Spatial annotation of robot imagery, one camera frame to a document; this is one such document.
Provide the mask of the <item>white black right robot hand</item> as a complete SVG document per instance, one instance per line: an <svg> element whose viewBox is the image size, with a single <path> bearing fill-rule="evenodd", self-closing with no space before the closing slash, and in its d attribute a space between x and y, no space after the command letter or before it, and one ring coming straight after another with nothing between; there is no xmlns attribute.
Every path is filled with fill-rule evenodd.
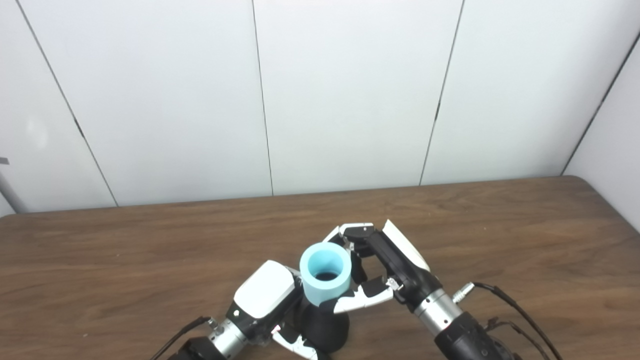
<svg viewBox="0 0 640 360"><path fill-rule="evenodd" d="M367 308L391 299L413 312L432 292L442 288L431 274L423 256L415 246L387 219L382 228L372 223L345 223L336 226L323 239L324 243L341 246L350 260L347 290L318 306L322 313L346 313ZM386 274L368 278L362 259L374 256Z"/></svg>

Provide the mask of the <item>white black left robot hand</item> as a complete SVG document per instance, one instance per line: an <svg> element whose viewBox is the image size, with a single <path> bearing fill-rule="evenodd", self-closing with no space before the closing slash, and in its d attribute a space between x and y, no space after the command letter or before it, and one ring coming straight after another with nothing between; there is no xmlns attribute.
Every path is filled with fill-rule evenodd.
<svg viewBox="0 0 640 360"><path fill-rule="evenodd" d="M246 346L276 342L306 360L329 360L287 316L301 303L300 272L275 260L266 260L236 290L221 328L211 337L224 360L232 360Z"/></svg>

